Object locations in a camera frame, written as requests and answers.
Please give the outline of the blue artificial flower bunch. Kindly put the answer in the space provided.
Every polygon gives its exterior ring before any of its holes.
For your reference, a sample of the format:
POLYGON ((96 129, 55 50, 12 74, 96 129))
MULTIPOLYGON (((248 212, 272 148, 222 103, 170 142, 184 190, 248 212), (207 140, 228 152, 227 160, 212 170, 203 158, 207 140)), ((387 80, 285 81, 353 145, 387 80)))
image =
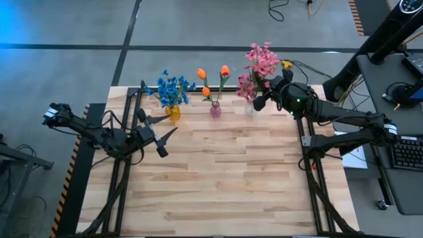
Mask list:
POLYGON ((167 70, 164 70, 164 72, 162 73, 162 77, 160 78, 163 78, 164 80, 173 79, 174 81, 176 81, 176 85, 180 92, 181 103, 179 105, 188 104, 190 102, 190 99, 188 98, 188 95, 187 95, 187 91, 193 91, 194 89, 196 89, 195 83, 190 83, 189 81, 185 79, 183 75, 180 77, 176 77, 176 76, 171 77, 167 70))
POLYGON ((148 86, 145 86, 144 89, 149 96, 154 96, 159 101, 161 108, 165 109, 166 106, 179 105, 181 103, 180 92, 176 81, 173 79, 164 80, 159 78, 156 91, 148 86))

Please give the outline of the yellow glass vase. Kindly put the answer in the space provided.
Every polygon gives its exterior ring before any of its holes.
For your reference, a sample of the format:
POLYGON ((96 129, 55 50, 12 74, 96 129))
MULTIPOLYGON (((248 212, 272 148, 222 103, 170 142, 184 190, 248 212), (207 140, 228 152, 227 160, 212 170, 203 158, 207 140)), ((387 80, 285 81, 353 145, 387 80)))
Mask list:
POLYGON ((169 116, 172 121, 180 120, 180 107, 179 105, 171 105, 165 107, 165 113, 169 116))

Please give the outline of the black mat with striped edge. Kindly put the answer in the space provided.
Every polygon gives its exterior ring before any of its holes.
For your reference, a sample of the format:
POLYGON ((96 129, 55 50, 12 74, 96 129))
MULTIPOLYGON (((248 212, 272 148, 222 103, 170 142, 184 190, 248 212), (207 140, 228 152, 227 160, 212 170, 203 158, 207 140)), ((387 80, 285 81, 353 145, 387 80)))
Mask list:
POLYGON ((76 233, 94 154, 88 139, 77 136, 49 238, 76 233))

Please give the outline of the black cylindrical pole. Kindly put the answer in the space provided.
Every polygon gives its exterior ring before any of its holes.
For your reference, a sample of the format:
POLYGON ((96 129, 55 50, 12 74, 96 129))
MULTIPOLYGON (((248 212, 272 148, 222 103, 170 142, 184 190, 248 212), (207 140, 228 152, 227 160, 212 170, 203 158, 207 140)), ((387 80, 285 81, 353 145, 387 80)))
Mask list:
POLYGON ((369 60, 378 64, 384 60, 393 50, 395 50, 404 40, 423 25, 423 15, 416 16, 404 25, 389 41, 387 41, 369 60))

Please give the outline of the black tablet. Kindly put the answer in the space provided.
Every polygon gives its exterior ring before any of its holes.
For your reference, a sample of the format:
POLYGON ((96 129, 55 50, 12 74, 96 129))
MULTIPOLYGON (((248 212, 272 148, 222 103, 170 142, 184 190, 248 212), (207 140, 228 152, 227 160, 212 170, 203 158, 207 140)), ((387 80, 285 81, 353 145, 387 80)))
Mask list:
POLYGON ((423 79, 423 54, 411 54, 401 62, 416 78, 423 79))

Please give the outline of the black keyboard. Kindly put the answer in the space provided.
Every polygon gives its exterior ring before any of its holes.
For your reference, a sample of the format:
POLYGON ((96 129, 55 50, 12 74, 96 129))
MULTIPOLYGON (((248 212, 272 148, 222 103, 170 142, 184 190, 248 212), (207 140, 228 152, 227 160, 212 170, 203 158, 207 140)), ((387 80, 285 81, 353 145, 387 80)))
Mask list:
POLYGON ((396 169, 423 171, 423 140, 402 137, 392 145, 391 166, 396 169))

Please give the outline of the black tower fan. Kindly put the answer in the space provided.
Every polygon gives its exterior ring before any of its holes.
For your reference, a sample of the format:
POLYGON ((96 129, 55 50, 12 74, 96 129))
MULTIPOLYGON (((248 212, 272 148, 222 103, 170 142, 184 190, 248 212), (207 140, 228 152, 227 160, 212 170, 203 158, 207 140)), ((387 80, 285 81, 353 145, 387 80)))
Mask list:
POLYGON ((342 70, 323 83, 326 98, 331 102, 338 102, 360 74, 356 58, 361 55, 373 55, 411 19, 422 15, 423 0, 400 0, 342 70))

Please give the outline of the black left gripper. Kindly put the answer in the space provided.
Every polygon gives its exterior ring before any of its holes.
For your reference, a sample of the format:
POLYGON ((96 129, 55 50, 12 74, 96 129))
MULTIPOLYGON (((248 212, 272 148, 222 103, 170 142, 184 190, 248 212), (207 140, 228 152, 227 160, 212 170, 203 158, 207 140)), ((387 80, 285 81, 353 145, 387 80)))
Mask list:
POLYGON ((142 144, 147 145, 147 142, 149 141, 154 142, 157 146, 157 153, 160 157, 166 157, 168 155, 168 152, 165 149, 165 145, 167 144, 167 140, 172 136, 174 132, 176 132, 178 128, 173 128, 171 131, 167 132, 165 135, 159 138, 153 129, 153 125, 163 120, 166 120, 169 117, 169 115, 158 117, 148 116, 142 108, 137 111, 138 120, 142 124, 144 124, 144 127, 141 127, 139 131, 139 135, 142 139, 142 144))

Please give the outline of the orange artificial tulip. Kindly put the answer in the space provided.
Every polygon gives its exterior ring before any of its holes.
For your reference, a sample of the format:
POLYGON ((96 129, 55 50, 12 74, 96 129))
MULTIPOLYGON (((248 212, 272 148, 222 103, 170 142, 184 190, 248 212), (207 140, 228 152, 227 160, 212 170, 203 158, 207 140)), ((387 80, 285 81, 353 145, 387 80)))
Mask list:
POLYGON ((204 87, 202 89, 202 95, 204 97, 203 99, 204 102, 210 102, 211 104, 213 104, 214 100, 212 97, 212 92, 209 87, 204 87))
POLYGON ((219 90, 218 90, 218 95, 217 95, 217 101, 219 101, 222 90, 224 88, 224 85, 226 84, 226 82, 229 80, 231 76, 230 73, 230 69, 228 68, 227 65, 223 65, 221 68, 221 71, 219 73, 219 77, 220 77, 220 83, 219 83, 219 90))
POLYGON ((201 80, 203 80, 203 81, 204 81, 204 86, 203 86, 203 88, 204 88, 204 87, 209 87, 209 85, 208 85, 208 78, 207 78, 207 75, 206 75, 206 71, 205 71, 205 70, 203 70, 203 69, 201 69, 201 68, 198 68, 198 69, 196 70, 196 73, 197 73, 197 75, 198 75, 199 79, 201 79, 201 80))

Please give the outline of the pink artificial flower bunch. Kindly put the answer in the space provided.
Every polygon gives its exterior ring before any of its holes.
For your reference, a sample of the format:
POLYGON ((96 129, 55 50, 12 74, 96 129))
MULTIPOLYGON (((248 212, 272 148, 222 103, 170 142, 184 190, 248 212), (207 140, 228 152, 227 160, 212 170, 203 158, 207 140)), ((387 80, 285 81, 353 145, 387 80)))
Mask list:
POLYGON ((256 47, 255 72, 264 80, 266 76, 273 75, 280 62, 278 56, 270 50, 271 42, 265 42, 263 47, 256 47))
POLYGON ((266 71, 261 61, 262 48, 256 43, 252 43, 250 47, 250 52, 246 54, 246 58, 250 61, 250 65, 247 69, 249 69, 252 74, 262 79, 266 76, 266 71))
POLYGON ((256 98, 256 85, 250 75, 242 74, 238 77, 237 95, 251 103, 256 98))

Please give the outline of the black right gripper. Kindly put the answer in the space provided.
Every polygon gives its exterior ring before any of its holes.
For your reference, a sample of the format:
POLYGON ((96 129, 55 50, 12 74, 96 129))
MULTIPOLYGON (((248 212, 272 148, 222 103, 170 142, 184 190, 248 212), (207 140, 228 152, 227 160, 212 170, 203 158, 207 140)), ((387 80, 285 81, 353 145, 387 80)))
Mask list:
POLYGON ((282 76, 275 76, 273 79, 259 79, 254 78, 256 83, 257 96, 253 103, 256 111, 261 111, 266 106, 266 101, 271 99, 276 103, 277 110, 282 109, 282 88, 289 85, 293 79, 293 72, 291 70, 282 70, 282 76))

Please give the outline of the white paper sheet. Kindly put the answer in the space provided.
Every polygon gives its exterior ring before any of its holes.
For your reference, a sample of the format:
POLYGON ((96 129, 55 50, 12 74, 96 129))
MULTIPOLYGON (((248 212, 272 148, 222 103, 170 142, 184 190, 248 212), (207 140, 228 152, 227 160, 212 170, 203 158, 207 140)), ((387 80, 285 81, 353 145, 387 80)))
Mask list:
POLYGON ((363 147, 353 149, 342 156, 342 163, 344 168, 350 169, 367 169, 367 161, 363 147))

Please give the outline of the orange black hazard strip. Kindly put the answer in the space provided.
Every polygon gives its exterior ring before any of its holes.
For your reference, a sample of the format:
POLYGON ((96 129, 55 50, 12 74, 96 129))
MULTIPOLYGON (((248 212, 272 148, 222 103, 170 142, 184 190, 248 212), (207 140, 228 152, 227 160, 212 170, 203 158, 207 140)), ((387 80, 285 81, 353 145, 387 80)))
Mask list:
POLYGON ((350 8, 351 13, 352 13, 354 25, 356 27, 358 35, 364 36, 364 27, 363 27, 362 21, 361 21, 360 16, 359 16, 358 8, 357 8, 355 0, 348 0, 348 4, 349 4, 349 8, 350 8))

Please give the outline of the grey desk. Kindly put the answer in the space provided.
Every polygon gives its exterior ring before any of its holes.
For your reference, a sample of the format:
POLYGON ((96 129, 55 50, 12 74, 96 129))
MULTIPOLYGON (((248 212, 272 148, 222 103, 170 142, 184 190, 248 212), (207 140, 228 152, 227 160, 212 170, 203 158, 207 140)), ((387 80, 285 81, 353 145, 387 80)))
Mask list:
MULTIPOLYGON (((420 106, 395 110, 382 94, 393 83, 413 84, 415 76, 402 64, 404 56, 387 56, 380 65, 371 63, 367 56, 357 62, 376 112, 384 113, 397 125, 400 136, 423 136, 423 110, 420 106)), ((394 204, 402 215, 423 215, 423 171, 395 169, 391 166, 391 148, 378 147, 379 160, 385 173, 394 204)))

